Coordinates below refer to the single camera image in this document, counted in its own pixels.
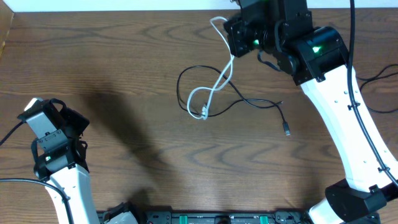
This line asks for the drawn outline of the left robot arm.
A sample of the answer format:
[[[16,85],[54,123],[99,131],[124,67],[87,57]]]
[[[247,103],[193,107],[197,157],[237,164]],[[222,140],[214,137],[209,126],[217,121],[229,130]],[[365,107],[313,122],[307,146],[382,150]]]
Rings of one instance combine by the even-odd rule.
[[[36,135],[34,174],[48,184],[59,223],[99,223],[81,140],[89,120],[58,99],[33,98],[18,118]]]

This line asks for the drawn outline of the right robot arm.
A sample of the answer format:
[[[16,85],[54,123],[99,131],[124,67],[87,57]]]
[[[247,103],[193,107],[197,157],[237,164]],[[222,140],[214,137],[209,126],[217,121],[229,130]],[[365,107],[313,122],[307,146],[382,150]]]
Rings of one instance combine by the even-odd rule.
[[[310,223],[379,223],[378,211],[397,198],[397,159],[369,113],[353,68],[353,47],[330,26],[315,27],[305,1],[240,0],[224,24],[235,57],[272,55],[322,117],[345,177],[307,213]]]

